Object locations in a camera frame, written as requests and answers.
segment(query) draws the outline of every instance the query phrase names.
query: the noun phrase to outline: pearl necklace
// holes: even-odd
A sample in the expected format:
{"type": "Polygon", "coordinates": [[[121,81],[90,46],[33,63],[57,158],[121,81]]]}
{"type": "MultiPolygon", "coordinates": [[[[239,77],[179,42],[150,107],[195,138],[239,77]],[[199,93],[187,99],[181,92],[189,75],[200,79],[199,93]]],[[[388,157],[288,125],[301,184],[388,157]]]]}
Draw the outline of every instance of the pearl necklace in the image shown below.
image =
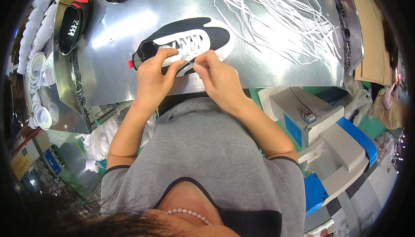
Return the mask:
{"type": "Polygon", "coordinates": [[[193,212],[192,210],[178,208],[178,209],[168,210],[166,212],[166,214],[168,214],[168,215],[171,215],[171,214],[174,214],[174,213],[184,213],[184,214],[193,215],[196,218],[200,219],[202,222],[205,222],[205,224],[212,225],[212,223],[209,220],[207,220],[206,217],[204,217],[201,214],[198,214],[196,212],[193,212]]]}

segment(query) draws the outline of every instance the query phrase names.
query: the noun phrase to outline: neck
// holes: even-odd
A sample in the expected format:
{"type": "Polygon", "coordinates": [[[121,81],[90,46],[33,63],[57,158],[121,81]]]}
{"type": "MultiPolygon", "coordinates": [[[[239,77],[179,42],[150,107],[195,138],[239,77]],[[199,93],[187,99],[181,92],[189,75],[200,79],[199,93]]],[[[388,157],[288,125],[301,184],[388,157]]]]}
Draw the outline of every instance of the neck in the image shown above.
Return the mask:
{"type": "MultiPolygon", "coordinates": [[[[163,198],[162,202],[158,206],[158,209],[163,211],[178,208],[192,210],[193,212],[204,216],[212,224],[223,225],[220,219],[220,215],[215,206],[210,202],[206,195],[191,182],[183,181],[177,183],[167,193],[165,198],[163,198]]],[[[171,214],[171,216],[181,217],[196,226],[205,225],[205,223],[200,219],[187,213],[174,213],[171,214]]]]}

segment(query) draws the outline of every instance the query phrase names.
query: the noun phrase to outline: woman's left hand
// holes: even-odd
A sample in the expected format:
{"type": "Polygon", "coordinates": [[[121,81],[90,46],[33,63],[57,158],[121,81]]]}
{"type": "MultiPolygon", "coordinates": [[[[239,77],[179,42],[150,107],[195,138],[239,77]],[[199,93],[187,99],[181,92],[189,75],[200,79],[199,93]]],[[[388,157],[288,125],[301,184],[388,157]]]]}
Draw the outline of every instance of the woman's left hand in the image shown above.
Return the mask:
{"type": "Polygon", "coordinates": [[[165,75],[161,74],[161,65],[166,58],[174,56],[179,52],[173,48],[162,48],[157,54],[143,62],[137,70],[137,97],[134,105],[148,114],[157,109],[167,93],[173,86],[177,70],[184,65],[184,61],[172,63],[165,75]]]}

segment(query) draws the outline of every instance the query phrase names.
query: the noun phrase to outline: woman's right hand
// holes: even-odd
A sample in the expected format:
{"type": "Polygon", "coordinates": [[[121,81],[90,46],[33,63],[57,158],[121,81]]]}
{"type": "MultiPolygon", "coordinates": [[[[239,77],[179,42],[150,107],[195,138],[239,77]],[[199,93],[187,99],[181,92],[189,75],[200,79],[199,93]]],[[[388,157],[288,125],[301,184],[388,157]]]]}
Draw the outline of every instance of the woman's right hand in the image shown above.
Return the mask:
{"type": "Polygon", "coordinates": [[[237,116],[252,102],[242,91],[236,69],[221,62],[213,50],[198,56],[193,69],[209,97],[227,113],[237,116]]]}

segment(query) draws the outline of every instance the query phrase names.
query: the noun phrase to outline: red pull tab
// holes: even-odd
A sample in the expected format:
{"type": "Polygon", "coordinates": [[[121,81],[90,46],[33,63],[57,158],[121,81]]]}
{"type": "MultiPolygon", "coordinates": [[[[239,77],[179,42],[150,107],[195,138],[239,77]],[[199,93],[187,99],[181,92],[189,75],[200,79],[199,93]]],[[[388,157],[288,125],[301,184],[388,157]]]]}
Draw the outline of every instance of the red pull tab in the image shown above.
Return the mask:
{"type": "Polygon", "coordinates": [[[128,61],[128,68],[134,68],[134,62],[133,61],[128,61]]]}

